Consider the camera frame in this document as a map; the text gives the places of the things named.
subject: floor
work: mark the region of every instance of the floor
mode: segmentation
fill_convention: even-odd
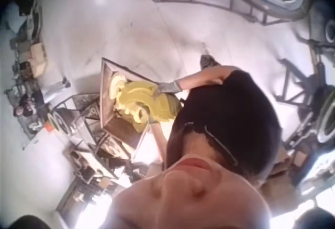
[[[71,94],[98,92],[102,57],[161,82],[197,72],[204,42],[221,64],[238,66],[252,75],[273,103],[284,137],[298,124],[296,109],[276,103],[271,92],[285,74],[276,58],[288,58],[303,73],[312,74],[309,49],[298,43],[292,32],[295,28],[306,35],[304,21],[263,27],[216,8],[156,4],[151,0],[38,1],[43,14],[42,41],[49,60],[39,81],[49,85],[66,76],[72,83],[54,103]],[[4,27],[0,31],[4,90],[13,83],[9,39],[14,33]],[[332,67],[326,66],[332,75]],[[27,206],[35,206],[37,214],[53,211],[72,180],[72,170],[61,154],[66,139],[58,134],[39,134],[36,143],[24,152],[20,150],[26,142],[24,135],[1,97],[2,133],[15,134],[2,135],[1,145],[2,196],[7,196],[1,202],[1,218],[5,217],[8,224],[26,212],[14,211],[12,199],[17,195],[25,197]],[[11,167],[9,172],[3,170]],[[21,182],[28,185],[29,192],[16,190]],[[6,212],[4,207],[13,210]]]

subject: man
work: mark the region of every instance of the man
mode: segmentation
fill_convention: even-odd
[[[13,115],[29,117],[36,114],[37,109],[42,107],[44,104],[50,102],[55,98],[60,92],[69,88],[71,86],[67,78],[63,78],[63,81],[43,88],[41,90],[35,91],[28,97],[27,93],[24,94],[19,102],[19,105],[14,108]]]
[[[157,93],[190,90],[166,142],[151,124],[165,170],[113,199],[107,228],[269,228],[257,192],[281,139],[276,114],[251,77],[203,55],[202,71]]]

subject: yellow object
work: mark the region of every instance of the yellow object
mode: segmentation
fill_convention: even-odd
[[[132,114],[134,120],[141,119],[141,113],[145,110],[139,110],[141,105],[146,106],[151,117],[159,122],[168,122],[174,119],[181,109],[179,100],[174,95],[160,94],[154,97],[153,94],[157,85],[148,81],[130,82],[121,89],[121,95],[117,97],[118,108],[127,110]]]
[[[109,98],[111,100],[115,99],[120,95],[120,90],[125,87],[127,79],[123,74],[115,73],[109,84]]]

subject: metal frame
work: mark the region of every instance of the metal frame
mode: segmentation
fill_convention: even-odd
[[[293,65],[293,63],[291,63],[289,60],[282,59],[282,60],[279,60],[278,62],[282,64],[283,66],[285,66],[286,72],[285,72],[285,81],[284,81],[283,91],[281,95],[274,95],[274,98],[276,99],[276,101],[280,103],[285,103],[285,104],[309,109],[311,98],[315,92],[313,85],[310,84],[310,82],[308,81],[308,78],[303,73],[301,73],[299,69],[295,65]],[[303,88],[303,90],[297,93],[296,95],[294,95],[293,97],[291,97],[290,99],[286,99],[286,94],[287,94],[288,84],[291,78],[291,74],[301,81],[298,84],[299,86]],[[305,95],[303,102],[302,103],[295,102],[295,100],[302,95]]]
[[[286,19],[278,19],[275,21],[268,21],[268,17],[270,15],[268,15],[265,11],[256,8],[254,6],[252,6],[250,3],[246,2],[249,6],[250,6],[250,11],[248,13],[242,13],[236,10],[236,8],[234,8],[233,6],[233,0],[229,1],[229,7],[225,7],[225,6],[221,6],[221,5],[217,5],[217,4],[211,4],[211,3],[207,3],[207,2],[201,2],[201,1],[197,1],[197,0],[152,0],[156,3],[186,3],[186,4],[198,4],[198,5],[205,5],[205,6],[209,6],[209,7],[214,7],[217,9],[222,9],[231,13],[235,13],[238,14],[240,16],[242,16],[245,20],[247,20],[248,22],[251,23],[259,23],[263,26],[270,26],[270,25],[275,25],[275,24],[280,24],[280,23],[285,23],[285,22],[290,22],[291,20],[286,20]],[[253,15],[254,9],[259,10],[261,13],[263,13],[263,17],[262,19],[258,19],[256,16]]]

